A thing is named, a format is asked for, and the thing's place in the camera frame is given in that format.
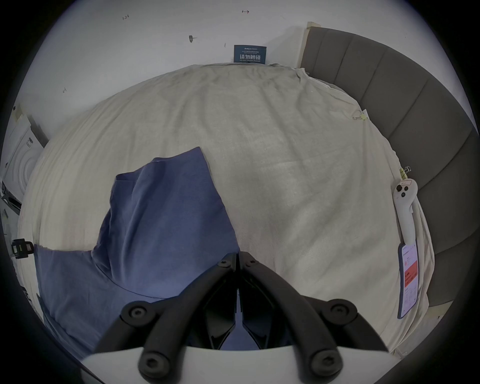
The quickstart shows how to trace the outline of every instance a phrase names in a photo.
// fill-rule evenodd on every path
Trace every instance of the white wall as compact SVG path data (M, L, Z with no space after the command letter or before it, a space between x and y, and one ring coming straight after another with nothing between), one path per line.
M394 0L78 1L45 39L17 103L51 138L68 118L131 85L190 64L232 61L234 44L267 46L267 64L295 66L308 21L405 54L440 80L473 120L433 33ZM196 37L192 43L189 35Z

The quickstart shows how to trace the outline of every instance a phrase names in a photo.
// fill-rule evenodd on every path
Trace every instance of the red screen element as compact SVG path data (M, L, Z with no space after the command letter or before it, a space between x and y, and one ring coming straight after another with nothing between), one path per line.
M417 268L418 262L414 262L409 269L405 271L405 286L410 284L412 280L417 277L418 273L418 268Z

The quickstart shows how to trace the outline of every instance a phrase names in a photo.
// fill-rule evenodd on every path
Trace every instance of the black mechanical arm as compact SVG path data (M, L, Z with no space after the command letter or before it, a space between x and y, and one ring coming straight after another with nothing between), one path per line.
M240 252L226 255L176 297L127 304L94 353L144 347L138 361L142 377L175 382L183 346L220 349L232 332L237 290L243 327L259 349L295 346L302 381L333 380L343 367L337 346L388 351L351 302L302 296Z

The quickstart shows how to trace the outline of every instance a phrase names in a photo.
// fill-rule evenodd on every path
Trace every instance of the white handheld device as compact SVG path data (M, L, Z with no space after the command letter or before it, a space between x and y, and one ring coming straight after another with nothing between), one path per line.
M415 244L412 203L417 196L418 190L419 188L415 180L405 179L399 182L393 191L393 202L405 245Z

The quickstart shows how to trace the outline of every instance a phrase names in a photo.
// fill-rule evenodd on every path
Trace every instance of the bed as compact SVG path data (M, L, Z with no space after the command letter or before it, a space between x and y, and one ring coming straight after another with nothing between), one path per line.
M480 142L472 122L421 66L355 34L311 27L301 67L367 108L401 163L411 167L435 252L429 303L451 302L480 239Z
M412 103L403 100L402 92L408 96L418 92L418 79L397 91L395 84L408 84L405 79L377 81L382 73L389 73L380 65L375 70L375 62L369 59L368 47L375 52L377 43L347 35L310 29L302 60L305 70L254 64L191 66L137 84L77 116L50 140L39 159L25 194L18 236L55 250L93 249L117 174L135 170L154 157L174 156L200 146L240 248L303 295L351 300L393 350L413 332L429 304L454 297L454 290L443 289L445 285L454 287L450 280L436 282L441 280L435 277L433 251L450 260L448 251L455 250L455 242L466 235L467 245L460 244L463 261L455 263L458 277L454 280L461 281L473 254L468 244L478 239L478 206L473 203L474 194L471 205L465 205L467 195L458 203L460 211L444 208L443 214L459 220L467 213L470 222L459 220L452 228L450 223L437 223L427 181L434 178L428 185L433 185L430 194L435 195L439 188L435 172L446 172L455 162L446 166L448 160L441 161L444 158L430 155L423 162L414 156L418 152L405 155L408 149L398 144L405 138L395 141L390 135L395 124L408 122L413 113L403 118ZM360 46L355 48L357 40ZM378 61L383 57L389 62L390 51L377 55ZM394 51L391 55L393 62L408 61ZM358 77L355 71L359 69L353 70L357 67L370 69L370 77ZM362 82L363 88L356 88L356 82ZM437 86L438 98L435 82L429 78L425 84L432 85L424 88L429 91L430 86ZM381 84L389 85L392 97L374 98L387 92L379 89ZM456 103L448 95L446 100ZM456 106L452 107L455 114L441 117L445 121L458 118L463 125L456 125L462 132L470 131L459 139L457 132L450 130L437 135L436 144L452 146L466 140L458 145L467 149L461 161L473 164L478 156L478 136ZM364 108L367 120L359 119ZM428 127L438 126L442 118L429 122ZM413 138L415 132L408 131L412 123L404 126L395 132L405 131ZM455 157L454 149L429 148L432 154ZM391 196L402 165L412 167L412 178L421 187L422 206L414 203L419 299L399 320L400 231ZM449 177L457 183L470 183L468 172L472 170L459 166ZM455 192L454 188L447 190L447 194ZM448 236L443 229L449 230ZM442 265L440 279L444 278L442 271L449 268L449 264ZM33 259L20 260L17 270L40 312Z

